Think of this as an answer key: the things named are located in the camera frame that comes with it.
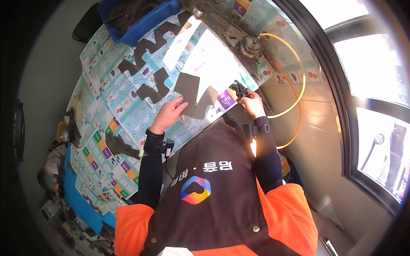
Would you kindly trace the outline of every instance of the fabric pile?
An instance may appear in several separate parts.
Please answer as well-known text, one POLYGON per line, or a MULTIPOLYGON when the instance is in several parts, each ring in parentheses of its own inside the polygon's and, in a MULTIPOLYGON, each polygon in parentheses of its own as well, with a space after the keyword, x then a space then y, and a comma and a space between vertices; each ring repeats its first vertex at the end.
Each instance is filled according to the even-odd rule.
POLYGON ((120 0, 109 10, 109 20, 123 36, 132 25, 163 2, 164 0, 120 0))

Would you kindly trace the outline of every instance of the printed vinyl tablecloth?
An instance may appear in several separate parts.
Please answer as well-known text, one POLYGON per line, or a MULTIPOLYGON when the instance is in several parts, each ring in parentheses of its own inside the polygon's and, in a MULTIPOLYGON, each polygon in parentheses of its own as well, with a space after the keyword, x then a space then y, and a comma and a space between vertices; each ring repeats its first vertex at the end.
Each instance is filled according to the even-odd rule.
MULTIPOLYGON (((180 26, 176 15, 166 21, 180 26)), ((120 135, 125 143, 141 150, 145 130, 152 125, 161 106, 180 96, 173 88, 181 72, 200 77, 197 102, 208 86, 217 90, 219 96, 207 108, 205 119, 178 119, 165 131, 166 138, 175 141, 172 154, 236 104, 235 92, 228 89, 234 80, 257 89, 254 80, 211 29, 193 17, 188 22, 192 24, 189 29, 178 35, 168 31, 163 35, 164 46, 152 54, 144 53, 146 64, 133 76, 128 71, 121 73, 117 67, 123 59, 135 64, 134 48, 115 44, 104 25, 81 53, 82 75, 67 108, 74 108, 82 136, 80 148, 72 147, 71 165, 79 174, 78 183, 86 184, 96 196, 112 189, 128 199, 137 192, 141 161, 124 154, 114 156, 106 146, 105 133, 120 135), (142 84, 156 89, 153 74, 161 68, 169 76, 164 82, 169 93, 156 104, 148 97, 142 100, 137 89, 142 84)), ((155 43, 154 30, 161 24, 144 38, 155 43)), ((112 209, 104 207, 102 212, 112 209)))

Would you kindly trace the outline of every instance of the glass pane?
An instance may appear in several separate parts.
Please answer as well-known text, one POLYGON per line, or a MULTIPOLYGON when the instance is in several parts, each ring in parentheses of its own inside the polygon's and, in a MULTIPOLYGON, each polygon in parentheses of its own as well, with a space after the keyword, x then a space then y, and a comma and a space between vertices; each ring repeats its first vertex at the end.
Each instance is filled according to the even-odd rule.
POLYGON ((409 177, 410 124, 368 109, 356 108, 356 111, 358 170, 401 202, 409 177))
POLYGON ((358 0, 299 0, 319 25, 326 29, 362 15, 369 14, 358 0))
POLYGON ((410 106, 399 54, 386 34, 361 36, 334 44, 352 95, 410 106))

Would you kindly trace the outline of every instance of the wire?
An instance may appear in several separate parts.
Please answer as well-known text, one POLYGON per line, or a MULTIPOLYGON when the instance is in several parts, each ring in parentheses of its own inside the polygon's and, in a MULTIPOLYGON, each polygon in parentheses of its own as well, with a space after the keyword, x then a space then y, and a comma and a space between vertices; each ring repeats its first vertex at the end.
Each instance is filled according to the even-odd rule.
POLYGON ((171 174, 169 174, 168 168, 166 167, 166 161, 167 161, 167 160, 168 160, 168 159, 165 159, 165 170, 166 170, 166 172, 168 173, 168 175, 171 177, 171 179, 174 179, 174 177, 172 177, 171 174))
POLYGON ((302 73, 302 74, 303 74, 303 85, 302 85, 301 94, 299 95, 298 99, 295 101, 295 103, 294 103, 290 108, 286 109, 285 111, 283 111, 283 112, 280 113, 280 114, 277 114, 277 115, 274 115, 274 116, 268 116, 268 118, 276 118, 276 117, 282 116, 282 115, 286 114, 287 112, 289 112, 289 111, 290 111, 293 107, 295 107, 296 104, 298 104, 298 102, 301 100, 302 95, 303 95, 303 92, 305 92, 306 76, 305 76, 305 71, 303 70, 303 65, 302 65, 301 59, 300 59, 299 56, 296 54, 295 50, 294 50, 285 40, 283 40, 282 38, 280 38, 280 37, 278 37, 278 36, 272 35, 272 34, 270 34, 270 33, 261 33, 260 36, 271 36, 271 37, 274 37, 274 38, 278 39, 278 40, 281 41, 282 43, 284 43, 284 44, 293 52, 293 54, 295 55, 296 59, 297 59, 298 62, 299 62, 299 65, 301 66, 301 70, 302 70, 302 72, 303 72, 303 73, 302 73))
MULTIPOLYGON (((278 67, 278 66, 276 65, 276 63, 275 63, 274 61, 272 61, 272 60, 271 60, 270 58, 268 58, 268 57, 267 57, 267 59, 269 60, 270 63, 272 63, 272 64, 282 73, 282 75, 285 77, 285 79, 289 82, 290 87, 292 88, 292 91, 293 91, 293 93, 295 94, 295 97, 298 97, 298 95, 297 95, 297 93, 296 93, 296 91, 295 91, 295 88, 293 88, 292 82, 289 80, 289 78, 287 78, 287 75, 285 75, 285 73, 280 69, 280 67, 278 67)), ((293 138, 292 138, 288 143, 286 143, 285 145, 276 147, 277 149, 282 149, 282 148, 284 148, 284 147, 289 146, 289 144, 292 143, 292 141, 294 141, 295 138, 297 137, 297 135, 299 134, 299 130, 301 129, 301 125, 302 125, 302 109, 301 109, 301 104, 300 104, 299 102, 297 102, 297 103, 298 103, 298 107, 299 107, 299 126, 298 126, 298 129, 296 130, 295 136, 293 136, 293 138)))

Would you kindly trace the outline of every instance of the window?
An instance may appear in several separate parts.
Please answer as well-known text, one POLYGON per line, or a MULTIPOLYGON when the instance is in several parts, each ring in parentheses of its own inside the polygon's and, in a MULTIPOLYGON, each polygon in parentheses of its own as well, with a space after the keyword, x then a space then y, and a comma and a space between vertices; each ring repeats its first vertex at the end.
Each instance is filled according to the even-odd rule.
POLYGON ((358 0, 299 0, 325 29, 365 14, 366 7, 358 0))
POLYGON ((368 109, 356 108, 356 112, 357 169, 401 202, 410 168, 410 124, 368 109))
POLYGON ((409 193, 410 75, 403 67, 410 61, 396 47, 408 43, 405 30, 374 1, 275 3, 306 38, 328 79, 342 135, 342 175, 395 215, 409 193))
POLYGON ((356 37, 334 44, 352 95, 410 106, 403 67, 387 34, 356 37))

